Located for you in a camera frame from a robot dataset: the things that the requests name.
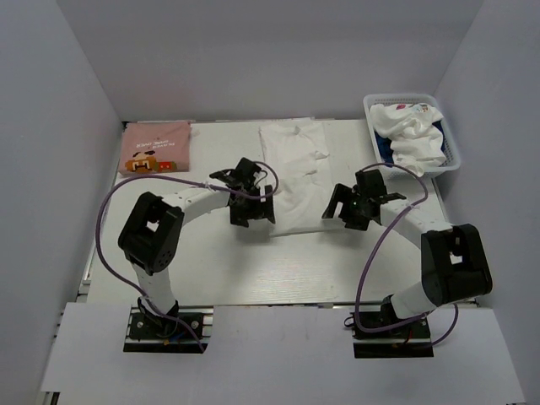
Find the white t shirt robot print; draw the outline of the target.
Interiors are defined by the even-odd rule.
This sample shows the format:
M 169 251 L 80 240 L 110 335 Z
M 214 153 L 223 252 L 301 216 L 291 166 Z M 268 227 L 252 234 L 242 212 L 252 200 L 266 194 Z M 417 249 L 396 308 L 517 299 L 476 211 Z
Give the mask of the white t shirt robot print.
M 334 184 L 323 125 L 310 119 L 259 127 L 264 162 L 278 175 L 273 195 L 276 223 L 272 237 L 335 230 L 336 219 L 324 219 Z

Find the white t shirt colourful print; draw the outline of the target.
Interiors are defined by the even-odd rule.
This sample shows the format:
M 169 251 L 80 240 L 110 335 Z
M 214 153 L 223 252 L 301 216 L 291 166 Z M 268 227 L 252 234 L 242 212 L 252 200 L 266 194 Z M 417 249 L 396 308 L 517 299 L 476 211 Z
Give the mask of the white t shirt colourful print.
M 443 115 L 432 105 L 376 104 L 370 107 L 370 119 L 374 131 L 391 140 L 393 164 L 422 176 L 446 162 L 444 137 L 433 127 Z

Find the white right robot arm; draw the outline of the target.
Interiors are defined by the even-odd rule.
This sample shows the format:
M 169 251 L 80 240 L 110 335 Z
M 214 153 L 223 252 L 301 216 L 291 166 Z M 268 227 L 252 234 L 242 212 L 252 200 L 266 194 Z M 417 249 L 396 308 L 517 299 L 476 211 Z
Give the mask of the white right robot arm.
M 451 224 L 419 209 L 420 200 L 409 201 L 398 192 L 390 193 L 377 165 L 356 172 L 354 186 L 338 183 L 322 217 L 338 217 L 346 228 L 366 231 L 371 223 L 384 231 L 368 256 L 360 275 L 367 279 L 375 255 L 391 232 L 419 248 L 420 280 L 387 296 L 381 303 L 379 320 L 372 327 L 362 324 L 360 301 L 354 302 L 354 324 L 364 333 L 398 337 L 413 322 L 435 309 L 490 294 L 494 284 L 478 229 L 471 224 Z

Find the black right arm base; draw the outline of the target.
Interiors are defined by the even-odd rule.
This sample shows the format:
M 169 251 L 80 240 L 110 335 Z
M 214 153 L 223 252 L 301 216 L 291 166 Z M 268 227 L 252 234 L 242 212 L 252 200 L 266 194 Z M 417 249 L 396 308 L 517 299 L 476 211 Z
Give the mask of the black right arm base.
M 433 358 L 431 335 L 426 320 L 416 321 L 391 331 L 367 333 L 355 324 L 350 314 L 343 325 L 353 336 L 356 359 L 414 359 Z

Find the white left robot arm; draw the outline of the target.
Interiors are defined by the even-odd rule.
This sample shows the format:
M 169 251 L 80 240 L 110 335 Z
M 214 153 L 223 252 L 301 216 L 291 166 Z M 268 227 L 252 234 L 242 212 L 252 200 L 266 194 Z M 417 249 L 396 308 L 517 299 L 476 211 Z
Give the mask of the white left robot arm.
M 151 313 L 149 326 L 161 337 L 178 327 L 178 304 L 170 286 L 169 265 L 181 237 L 182 227 L 222 208 L 229 222 L 247 228 L 251 222 L 276 223 L 273 195 L 279 179 L 261 161 L 243 158 L 233 169 L 218 170 L 205 182 L 184 181 L 164 175 L 157 180 L 187 185 L 179 192 L 139 196 L 118 238 L 118 245 L 138 278 L 141 304 Z

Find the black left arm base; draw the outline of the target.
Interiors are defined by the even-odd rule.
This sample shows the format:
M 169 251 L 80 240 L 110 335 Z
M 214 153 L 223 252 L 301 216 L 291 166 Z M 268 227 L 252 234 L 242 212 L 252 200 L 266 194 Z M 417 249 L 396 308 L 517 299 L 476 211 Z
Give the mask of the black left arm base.
M 178 316 L 194 331 L 203 348 L 209 344 L 213 326 L 213 307 L 181 307 Z M 166 328 L 150 321 L 132 307 L 123 344 L 124 353 L 202 354 L 197 340 L 179 324 Z

